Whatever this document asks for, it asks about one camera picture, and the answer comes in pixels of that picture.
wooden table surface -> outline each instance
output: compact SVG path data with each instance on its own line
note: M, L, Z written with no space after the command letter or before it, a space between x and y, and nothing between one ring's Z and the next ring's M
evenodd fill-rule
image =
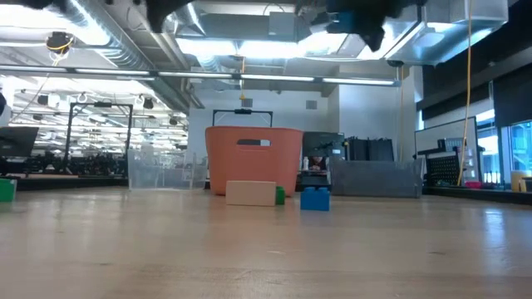
M0 298L532 297L531 208L437 197L298 206L19 193L0 206Z

green block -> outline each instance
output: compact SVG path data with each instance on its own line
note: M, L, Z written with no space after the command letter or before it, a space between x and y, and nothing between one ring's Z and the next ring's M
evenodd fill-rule
M284 188L283 187L277 187L276 193L275 193L275 204L276 205L284 205Z
M15 200L16 192L16 180L0 179L0 203L11 203L13 200Z

orange plastic tub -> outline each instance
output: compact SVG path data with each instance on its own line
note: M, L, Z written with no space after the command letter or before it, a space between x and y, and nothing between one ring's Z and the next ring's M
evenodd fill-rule
M295 192L302 131L214 126L207 128L205 138L214 194L225 195L229 180L276 182L288 196ZM269 146L239 145L240 140L268 140Z

computer monitor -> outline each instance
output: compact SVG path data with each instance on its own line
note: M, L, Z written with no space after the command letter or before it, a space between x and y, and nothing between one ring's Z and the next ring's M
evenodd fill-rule
M344 156L345 136L339 133L305 132L303 134L303 157Z
M0 157L29 157L39 128L0 127Z

blue lego brick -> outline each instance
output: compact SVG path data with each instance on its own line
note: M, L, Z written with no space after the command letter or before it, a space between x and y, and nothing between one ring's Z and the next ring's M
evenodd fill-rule
M301 209L311 211L329 211L331 195L327 188L309 187L301 193Z

